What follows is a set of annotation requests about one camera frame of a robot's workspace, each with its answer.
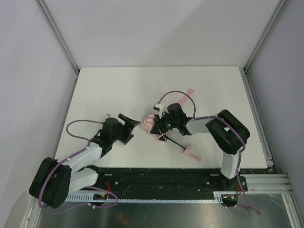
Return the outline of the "pink folding umbrella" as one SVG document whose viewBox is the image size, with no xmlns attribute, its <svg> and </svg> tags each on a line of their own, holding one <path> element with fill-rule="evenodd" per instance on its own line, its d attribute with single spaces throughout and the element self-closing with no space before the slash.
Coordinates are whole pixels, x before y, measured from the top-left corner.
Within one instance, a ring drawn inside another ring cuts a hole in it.
<svg viewBox="0 0 304 228">
<path fill-rule="evenodd" d="M 195 161 L 201 161 L 201 158 L 197 155 L 191 153 L 191 146 L 183 146 L 169 137 L 169 131 L 177 129 L 179 133 L 183 136 L 190 135 L 189 130 L 186 128 L 186 124 L 191 120 L 195 119 L 196 114 L 196 105 L 191 98 L 194 89 L 189 88 L 187 92 L 173 90 L 165 93 L 158 102 L 155 103 L 153 109 L 157 111 L 157 114 L 149 114 L 142 119 L 141 126 L 142 128 L 150 134 L 152 137 L 160 142 L 170 141 L 183 149 L 183 153 Z M 183 98 L 177 103 L 173 103 L 169 106 L 166 106 L 162 103 L 162 100 L 169 94 L 180 93 L 183 94 Z M 193 104 L 193 115 L 188 117 L 182 107 L 185 103 L 190 100 Z"/>
</svg>

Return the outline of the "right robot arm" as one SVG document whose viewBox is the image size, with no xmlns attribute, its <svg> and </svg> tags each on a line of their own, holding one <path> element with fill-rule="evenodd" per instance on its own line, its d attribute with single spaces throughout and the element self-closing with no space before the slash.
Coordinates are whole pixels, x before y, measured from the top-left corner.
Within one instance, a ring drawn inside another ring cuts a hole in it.
<svg viewBox="0 0 304 228">
<path fill-rule="evenodd" d="M 228 181 L 240 182 L 240 163 L 242 152 L 250 137 L 249 130 L 228 110 L 224 109 L 217 115 L 205 117 L 188 117 L 179 103 L 173 103 L 166 111 L 156 104 L 158 114 L 151 114 L 143 121 L 148 133 L 160 141 L 167 141 L 168 132 L 177 129 L 183 136 L 209 133 L 223 151 L 220 178 L 226 186 Z"/>
</svg>

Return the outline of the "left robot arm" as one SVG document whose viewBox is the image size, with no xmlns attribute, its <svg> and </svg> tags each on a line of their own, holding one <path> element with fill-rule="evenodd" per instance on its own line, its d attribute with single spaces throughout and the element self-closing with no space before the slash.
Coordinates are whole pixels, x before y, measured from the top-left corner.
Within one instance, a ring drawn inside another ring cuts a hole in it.
<svg viewBox="0 0 304 228">
<path fill-rule="evenodd" d="M 99 190 L 95 185 L 102 170 L 93 162 L 107 155 L 115 142 L 126 145 L 140 122 L 119 114 L 117 118 L 107 116 L 100 124 L 101 129 L 91 139 L 72 134 L 66 128 L 71 137 L 86 141 L 86 146 L 65 158 L 47 157 L 41 162 L 29 188 L 41 209 L 56 209 L 69 194 L 82 189 Z"/>
</svg>

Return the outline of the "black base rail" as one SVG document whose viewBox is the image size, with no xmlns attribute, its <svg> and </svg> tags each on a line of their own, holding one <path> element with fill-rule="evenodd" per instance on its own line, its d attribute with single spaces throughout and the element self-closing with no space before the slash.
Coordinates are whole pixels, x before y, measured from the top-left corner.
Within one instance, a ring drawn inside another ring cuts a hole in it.
<svg viewBox="0 0 304 228">
<path fill-rule="evenodd" d="M 157 197 L 161 199 L 198 199 L 199 193 L 222 191 L 225 194 L 247 191 L 247 181 L 229 180 L 226 186 L 220 169 L 187 168 L 98 168 L 94 187 L 111 190 L 117 197 Z"/>
</svg>

